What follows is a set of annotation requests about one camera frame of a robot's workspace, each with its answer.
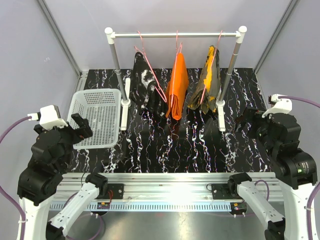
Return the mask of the yellow camouflage trousers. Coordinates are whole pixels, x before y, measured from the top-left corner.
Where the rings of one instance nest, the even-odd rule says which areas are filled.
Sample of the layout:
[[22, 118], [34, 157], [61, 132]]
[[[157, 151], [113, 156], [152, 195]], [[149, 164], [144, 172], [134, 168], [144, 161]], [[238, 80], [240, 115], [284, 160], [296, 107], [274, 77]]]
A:
[[[216, 112], [216, 100], [221, 90], [220, 52], [218, 49], [212, 65], [212, 74], [211, 69], [208, 66], [212, 61], [214, 50], [215, 47], [211, 45], [208, 49], [206, 61], [200, 73], [200, 78], [196, 89], [188, 102], [189, 109], [196, 110], [200, 108], [204, 114], [207, 114], [209, 111], [213, 113]], [[206, 84], [206, 90], [203, 103], [201, 103], [202, 93], [205, 87], [204, 82]]]

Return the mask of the black and white trousers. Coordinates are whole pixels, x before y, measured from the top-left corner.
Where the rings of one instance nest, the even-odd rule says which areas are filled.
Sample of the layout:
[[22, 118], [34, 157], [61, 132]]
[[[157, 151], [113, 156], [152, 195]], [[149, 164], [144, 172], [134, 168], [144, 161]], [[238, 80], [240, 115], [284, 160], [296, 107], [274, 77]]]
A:
[[138, 107], [141, 114], [144, 110], [164, 118], [168, 106], [157, 92], [157, 81], [143, 54], [136, 52], [134, 55], [133, 69], [130, 74], [131, 93], [130, 98]]

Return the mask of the pink wire hanger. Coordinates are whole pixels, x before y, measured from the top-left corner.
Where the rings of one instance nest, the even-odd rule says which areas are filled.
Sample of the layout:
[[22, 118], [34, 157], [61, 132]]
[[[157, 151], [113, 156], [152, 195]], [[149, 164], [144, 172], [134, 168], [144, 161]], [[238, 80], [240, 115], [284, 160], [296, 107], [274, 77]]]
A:
[[[218, 48], [219, 43], [220, 43], [220, 39], [221, 39], [222, 32], [223, 32], [223, 30], [220, 31], [220, 34], [219, 34], [219, 37], [218, 37], [216, 46], [215, 46], [215, 48], [214, 48], [214, 52], [213, 52], [213, 56], [212, 56], [211, 63], [210, 63], [210, 65], [208, 65], [209, 68], [211, 69], [211, 75], [212, 75], [212, 72], [213, 72], [213, 71], [212, 71], [213, 62], [214, 62], [214, 60], [215, 60], [215, 56], [216, 56], [217, 48]], [[203, 89], [203, 91], [202, 91], [201, 100], [200, 100], [200, 101], [201, 101], [201, 102], [200, 102], [201, 104], [202, 104], [203, 101], [204, 101], [204, 96], [205, 96], [206, 88], [207, 88], [207, 85], [206, 85], [206, 83], [205, 83], [205, 81], [204, 81], [204, 89]]]
[[178, 61], [178, 54], [182, 51], [182, 43], [178, 44], [178, 36], [179, 32], [178, 30], [176, 31], [176, 54], [175, 54], [175, 60], [174, 60], [174, 68], [172, 69], [173, 71], [173, 79], [171, 81], [172, 83], [172, 88], [171, 88], [171, 100], [170, 100], [170, 107], [173, 107], [173, 102], [174, 102], [174, 89], [175, 89], [175, 78], [176, 78], [176, 70], [177, 70], [177, 61]]
[[160, 83], [159, 83], [159, 81], [158, 81], [158, 78], [157, 78], [157, 76], [156, 76], [156, 74], [155, 74], [155, 72], [154, 72], [154, 70], [153, 70], [153, 68], [152, 68], [149, 60], [148, 60], [148, 57], [147, 57], [147, 54], [146, 54], [146, 51], [145, 51], [145, 46], [144, 46], [144, 41], [143, 41], [142, 34], [141, 34], [140, 31], [137, 31], [137, 33], [138, 33], [138, 35], [139, 35], [139, 37], [140, 37], [140, 40], [141, 40], [142, 50], [138, 49], [138, 48], [135, 46], [135, 47], [134, 47], [134, 48], [135, 48], [135, 51], [142, 53], [142, 55], [143, 55], [143, 57], [144, 57], [147, 65], [148, 65], [149, 69], [151, 70], [151, 73], [152, 73], [152, 75], [153, 75], [153, 77], [154, 77], [154, 79], [155, 79], [155, 81], [156, 81], [155, 90], [158, 92], [158, 94], [159, 94], [159, 96], [162, 98], [162, 100], [163, 100], [165, 103], [167, 103], [167, 97], [166, 97], [166, 95], [165, 95], [165, 93], [164, 93], [164, 91], [163, 91], [163, 89], [162, 89], [162, 87], [161, 87], [161, 85], [160, 85]]

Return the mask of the orange trousers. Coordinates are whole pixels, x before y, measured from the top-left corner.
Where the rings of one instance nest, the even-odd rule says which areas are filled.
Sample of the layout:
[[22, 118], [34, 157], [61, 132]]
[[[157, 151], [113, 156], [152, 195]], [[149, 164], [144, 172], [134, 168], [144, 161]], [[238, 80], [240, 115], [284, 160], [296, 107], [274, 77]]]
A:
[[177, 57], [177, 68], [174, 81], [174, 96], [173, 107], [171, 107], [171, 92], [172, 92], [172, 79], [173, 71], [171, 73], [171, 79], [168, 83], [166, 90], [168, 110], [166, 117], [171, 115], [175, 120], [180, 120], [182, 117], [183, 106], [186, 97], [186, 91], [189, 86], [188, 72], [186, 68], [184, 55], [180, 52]]

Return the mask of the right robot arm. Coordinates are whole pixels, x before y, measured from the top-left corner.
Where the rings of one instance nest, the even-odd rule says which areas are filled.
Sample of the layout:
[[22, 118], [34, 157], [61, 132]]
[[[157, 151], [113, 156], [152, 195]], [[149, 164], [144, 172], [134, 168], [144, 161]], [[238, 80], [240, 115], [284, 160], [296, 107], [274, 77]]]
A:
[[229, 177], [228, 195], [248, 204], [264, 227], [265, 239], [318, 240], [313, 201], [320, 185], [316, 161], [299, 148], [301, 126], [288, 113], [248, 107], [236, 118], [235, 130], [242, 130], [246, 124], [251, 125], [248, 137], [258, 140], [269, 157], [282, 191], [285, 214], [273, 208], [245, 172]]

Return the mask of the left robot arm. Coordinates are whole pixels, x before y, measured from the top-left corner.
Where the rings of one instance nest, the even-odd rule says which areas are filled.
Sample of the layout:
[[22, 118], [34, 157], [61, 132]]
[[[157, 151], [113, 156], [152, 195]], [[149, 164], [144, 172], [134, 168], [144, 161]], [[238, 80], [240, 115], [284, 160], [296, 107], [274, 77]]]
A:
[[20, 236], [25, 240], [64, 240], [91, 201], [108, 194], [108, 179], [99, 173], [91, 173], [68, 204], [55, 217], [47, 219], [73, 146], [93, 136], [87, 119], [78, 113], [71, 117], [78, 128], [72, 128], [62, 119], [58, 122], [50, 119], [48, 128], [40, 124], [34, 127], [38, 137], [31, 147], [31, 159], [19, 176], [17, 187], [23, 210]]

